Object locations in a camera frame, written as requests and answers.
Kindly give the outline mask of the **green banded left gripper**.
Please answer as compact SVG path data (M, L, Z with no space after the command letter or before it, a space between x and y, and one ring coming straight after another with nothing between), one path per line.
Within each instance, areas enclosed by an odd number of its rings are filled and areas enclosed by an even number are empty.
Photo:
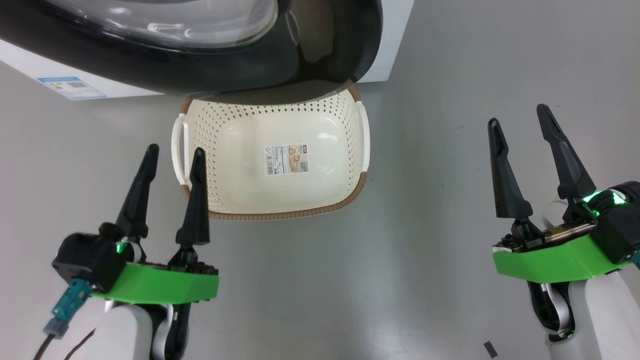
M156 177L159 146L147 147L119 211L116 225L129 239L145 239L149 232L147 207L151 182ZM182 227L175 242L181 248L210 243L206 152L197 148L190 169L191 182ZM220 279L216 269L196 265L196 271L173 271L144 262L131 262L135 250L109 250L93 256L93 296L141 305L182 305L214 299Z

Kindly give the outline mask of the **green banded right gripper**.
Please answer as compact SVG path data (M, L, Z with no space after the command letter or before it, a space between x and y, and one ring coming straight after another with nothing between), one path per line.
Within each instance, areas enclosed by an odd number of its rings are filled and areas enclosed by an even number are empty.
M583 199L597 187L550 107L538 104L536 113L542 136L549 143L558 177L560 199ZM509 146L497 118L487 123L494 210L497 218L526 219L533 215L522 196L510 165ZM633 253L614 263L605 255L591 232L597 221L576 221L548 228L542 238L524 241L506 235L493 245L496 271L508 277L537 284L565 283L596 278L626 267Z

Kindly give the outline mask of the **cream perforated laundry basket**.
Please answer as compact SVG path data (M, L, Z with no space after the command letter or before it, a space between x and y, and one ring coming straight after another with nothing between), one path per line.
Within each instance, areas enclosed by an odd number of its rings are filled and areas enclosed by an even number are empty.
M310 171L267 176L265 147L308 146ZM174 121L171 157L186 196L194 152L206 153L208 215L273 221L340 210L365 187L371 137L355 87L287 105L223 104L187 99Z

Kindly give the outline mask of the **paper label inside basket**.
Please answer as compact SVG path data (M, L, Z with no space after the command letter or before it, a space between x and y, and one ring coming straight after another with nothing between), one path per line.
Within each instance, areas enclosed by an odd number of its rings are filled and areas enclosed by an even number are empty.
M272 145L263 149L266 176L303 174L310 171L309 148L304 144Z

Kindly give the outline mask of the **blue energy label sticker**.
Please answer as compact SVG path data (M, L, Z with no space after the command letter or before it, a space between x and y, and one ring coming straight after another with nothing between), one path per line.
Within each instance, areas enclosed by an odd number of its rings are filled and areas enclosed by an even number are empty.
M101 100L108 98L103 92L98 91L78 77L40 77L36 78L41 84L57 91L69 100Z

